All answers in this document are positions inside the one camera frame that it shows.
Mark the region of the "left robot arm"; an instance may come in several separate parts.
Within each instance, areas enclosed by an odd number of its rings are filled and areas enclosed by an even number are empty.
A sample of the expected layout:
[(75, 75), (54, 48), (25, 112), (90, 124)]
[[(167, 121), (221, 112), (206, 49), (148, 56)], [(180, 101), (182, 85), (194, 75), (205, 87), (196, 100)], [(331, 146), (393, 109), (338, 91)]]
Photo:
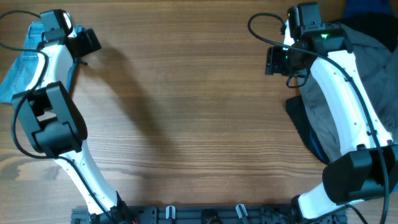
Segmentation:
[(38, 66), (34, 83), (12, 97), (12, 120), (21, 123), (36, 153), (21, 147), (15, 129), (12, 137), (23, 154), (52, 159), (68, 174), (85, 199), (88, 223), (136, 223), (134, 214), (93, 160), (85, 121), (64, 82), (47, 81), (47, 77), (68, 74), (76, 59), (100, 48), (93, 29), (83, 29), (71, 34), (52, 31), (36, 48), (27, 50), (36, 54)]

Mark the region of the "light blue denim jeans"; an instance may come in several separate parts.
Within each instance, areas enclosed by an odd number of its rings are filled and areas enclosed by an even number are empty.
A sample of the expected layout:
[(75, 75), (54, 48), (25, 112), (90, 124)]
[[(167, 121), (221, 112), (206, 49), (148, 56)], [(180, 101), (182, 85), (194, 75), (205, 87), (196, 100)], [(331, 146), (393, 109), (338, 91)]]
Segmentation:
[[(36, 49), (42, 41), (42, 33), (44, 31), (43, 23), (34, 21), (28, 28), (23, 48)], [(80, 61), (81, 58), (76, 58), (68, 68), (68, 73), (56, 76), (44, 76), (42, 85), (38, 88), (45, 87), (52, 82), (62, 81), (65, 89), (69, 92), (75, 69)], [(35, 75), (36, 69), (39, 68), (38, 64), (39, 58), (34, 52), (22, 52), (15, 59), (4, 80), (1, 82), (1, 103), (9, 104), (14, 94), (25, 91), (27, 87), (33, 87), (38, 78), (38, 75)]]

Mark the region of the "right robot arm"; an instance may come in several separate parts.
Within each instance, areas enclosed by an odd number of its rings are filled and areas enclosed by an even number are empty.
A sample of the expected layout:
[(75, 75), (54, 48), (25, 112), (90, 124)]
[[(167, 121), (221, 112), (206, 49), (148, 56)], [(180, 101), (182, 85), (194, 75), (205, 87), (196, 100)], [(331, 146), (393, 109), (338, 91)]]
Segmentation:
[(324, 168), (321, 183), (295, 198), (297, 220), (319, 220), (367, 200), (388, 201), (397, 183), (397, 144), (371, 104), (345, 30), (296, 35), (283, 27), (282, 35), (284, 41), (268, 50), (266, 73), (314, 80), (339, 141), (339, 156)]

